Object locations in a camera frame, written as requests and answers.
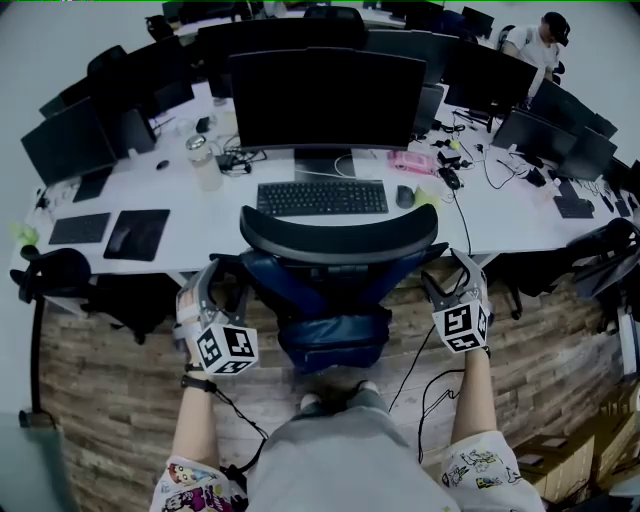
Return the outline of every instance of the person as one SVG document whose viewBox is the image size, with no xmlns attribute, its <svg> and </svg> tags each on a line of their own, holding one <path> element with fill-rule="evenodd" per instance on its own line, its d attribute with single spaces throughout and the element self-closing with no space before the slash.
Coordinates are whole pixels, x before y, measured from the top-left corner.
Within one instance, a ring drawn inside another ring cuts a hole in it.
<svg viewBox="0 0 640 512">
<path fill-rule="evenodd" d="M 512 28 L 506 35 L 502 52 L 538 68 L 529 88 L 529 97 L 535 96 L 543 79 L 553 80 L 553 70 L 560 62 L 560 47 L 567 46 L 569 24 L 557 12 L 548 12 L 540 25 Z"/>
<path fill-rule="evenodd" d="M 181 296 L 179 308 L 190 301 Z M 197 348 L 192 341 L 189 348 L 193 362 Z M 194 370 L 188 376 L 207 378 Z M 409 450 L 376 386 L 364 382 L 356 391 L 347 409 L 334 415 L 317 395 L 302 399 L 300 413 L 272 434 L 248 474 L 248 512 L 544 510 L 497 430 L 484 350 L 465 354 L 451 445 L 437 483 Z M 152 512 L 232 510 L 232 484 L 219 470 L 214 409 L 212 393 L 186 387 Z"/>
</svg>

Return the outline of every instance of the sneaker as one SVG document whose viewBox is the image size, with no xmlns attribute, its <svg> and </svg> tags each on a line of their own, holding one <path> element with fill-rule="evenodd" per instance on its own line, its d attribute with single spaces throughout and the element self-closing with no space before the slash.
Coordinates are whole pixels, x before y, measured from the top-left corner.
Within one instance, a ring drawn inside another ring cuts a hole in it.
<svg viewBox="0 0 640 512">
<path fill-rule="evenodd" d="M 300 410 L 304 409 L 305 407 L 308 407 L 309 405 L 319 404 L 320 401 L 321 400 L 318 395 L 316 395 L 315 393 L 308 393 L 304 395 L 302 397 L 302 400 L 300 401 Z"/>
<path fill-rule="evenodd" d="M 376 395 L 380 394 L 380 391 L 378 391 L 378 386 L 376 386 L 370 380 L 363 380 L 361 382 L 358 382 L 358 386 L 356 387 L 356 390 L 362 391 L 363 389 L 368 389 L 369 391 L 373 391 Z"/>
</svg>

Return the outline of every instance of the desk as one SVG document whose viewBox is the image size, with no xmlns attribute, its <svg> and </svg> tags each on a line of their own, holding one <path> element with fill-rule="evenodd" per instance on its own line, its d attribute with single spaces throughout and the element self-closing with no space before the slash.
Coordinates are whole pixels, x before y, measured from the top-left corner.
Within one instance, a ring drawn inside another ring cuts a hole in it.
<svg viewBox="0 0 640 512">
<path fill-rule="evenodd" d="M 404 28 L 405 22 L 404 20 L 392 19 L 389 12 L 373 10 L 373 9 L 356 9 L 360 16 L 362 16 L 362 20 L 365 25 L 369 26 L 377 26 L 380 28 L 392 27 L 392 28 Z M 287 18 L 302 18 L 304 17 L 304 11 L 296 10 L 296 11 L 287 11 Z M 204 27 L 213 27 L 216 25 L 223 25 L 225 23 L 232 23 L 231 18 L 213 18 L 210 20 L 202 20 L 197 21 L 195 23 L 188 23 L 186 25 L 181 26 L 180 28 L 173 31 L 173 33 L 177 36 L 186 36 L 189 34 L 194 34 L 198 32 L 201 28 Z"/>
<path fill-rule="evenodd" d="M 235 133 L 235 126 L 225 126 L 225 119 L 234 117 L 230 114 L 231 100 L 227 105 L 214 109 L 208 84 L 195 85 L 194 94 L 193 100 L 166 114 L 167 117 L 175 116 L 172 123 L 185 118 L 195 121 L 215 112 L 220 122 L 207 134 L 207 138 L 213 140 L 219 135 Z M 452 110 L 452 107 L 441 104 L 438 119 L 451 125 Z M 466 124 L 460 118 L 456 122 Z M 460 134 L 460 140 L 472 152 L 474 159 L 479 158 L 474 144 L 483 144 L 486 148 L 493 137 L 484 126 L 477 126 L 477 131 L 467 129 Z M 269 129 L 268 123 L 265 123 L 265 129 Z M 202 192 L 187 160 L 184 146 L 187 137 L 176 136 L 172 124 L 168 124 L 158 138 L 154 151 L 133 160 L 121 160 L 116 165 L 100 197 L 73 203 L 73 194 L 66 194 L 66 199 L 54 199 L 55 205 L 50 215 L 41 211 L 28 215 L 25 222 L 35 227 L 40 235 L 38 249 L 44 253 L 63 247 L 48 244 L 53 229 L 52 218 L 111 212 L 109 226 L 101 243 L 72 246 L 86 256 L 94 274 L 166 273 L 181 283 L 183 279 L 180 278 L 180 272 L 200 270 L 208 263 L 210 253 L 239 254 L 246 250 L 248 245 L 239 230 L 240 209 L 243 205 L 255 206 L 259 183 L 293 180 L 293 151 L 269 151 L 269 158 L 255 163 L 250 175 L 236 178 L 225 176 L 221 189 Z M 443 132 L 431 132 L 428 141 L 414 142 L 409 149 L 435 156 L 437 148 L 431 147 L 430 143 L 450 137 Z M 464 159 L 470 159 L 464 151 L 461 152 Z M 506 150 L 489 150 L 486 166 L 494 184 L 502 183 L 511 175 L 496 160 L 508 162 L 509 158 Z M 169 167 L 157 171 L 156 165 L 165 159 L 170 161 Z M 395 204 L 398 185 L 415 187 L 423 184 L 427 189 L 430 187 L 418 175 L 389 169 L 386 151 L 355 150 L 354 164 L 356 176 L 384 182 L 388 214 L 287 217 L 285 220 L 323 226 L 381 222 L 407 212 Z M 564 247 L 574 238 L 607 224 L 617 216 L 617 211 L 610 213 L 600 197 L 594 197 L 584 188 L 576 187 L 579 196 L 592 200 L 595 218 L 562 219 L 552 200 L 558 192 L 550 182 L 544 188 L 537 189 L 525 180 L 514 178 L 501 190 L 494 190 L 487 183 L 483 165 L 479 162 L 473 169 L 460 170 L 458 175 L 464 182 L 464 188 L 457 192 L 457 197 L 469 229 L 471 249 L 476 255 Z M 51 191 L 52 196 L 60 195 L 59 189 L 64 187 L 68 185 L 57 185 Z M 102 257 L 120 211 L 155 208 L 168 208 L 171 213 L 154 261 L 106 260 Z M 448 242 L 451 247 L 467 251 L 465 230 L 456 205 L 441 201 L 438 219 L 436 242 Z M 19 248 L 16 248 L 11 268 L 25 269 L 26 266 L 26 261 L 19 256 Z"/>
</svg>

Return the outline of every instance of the black mouse pad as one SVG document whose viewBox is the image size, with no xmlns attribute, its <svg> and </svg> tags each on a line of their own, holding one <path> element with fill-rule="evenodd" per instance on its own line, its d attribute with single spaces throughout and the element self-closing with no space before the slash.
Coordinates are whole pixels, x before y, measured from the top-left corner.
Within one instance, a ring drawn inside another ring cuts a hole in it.
<svg viewBox="0 0 640 512">
<path fill-rule="evenodd" d="M 108 260 L 153 261 L 170 210 L 128 210 L 120 213 L 104 251 Z"/>
</svg>

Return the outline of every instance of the black keyboard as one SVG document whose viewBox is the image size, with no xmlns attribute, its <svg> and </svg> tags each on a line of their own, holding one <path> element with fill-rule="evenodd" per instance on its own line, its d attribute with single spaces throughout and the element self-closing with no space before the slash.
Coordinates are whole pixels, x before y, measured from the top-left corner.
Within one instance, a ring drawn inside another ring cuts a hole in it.
<svg viewBox="0 0 640 512">
<path fill-rule="evenodd" d="M 593 219 L 591 206 L 586 199 L 556 196 L 553 200 L 563 219 Z"/>
<path fill-rule="evenodd" d="M 109 213 L 69 217 L 56 221 L 49 245 L 97 244 L 102 242 L 109 223 Z"/>
<path fill-rule="evenodd" d="M 387 213 L 382 181 L 336 180 L 258 185 L 258 211 L 272 217 Z"/>
</svg>

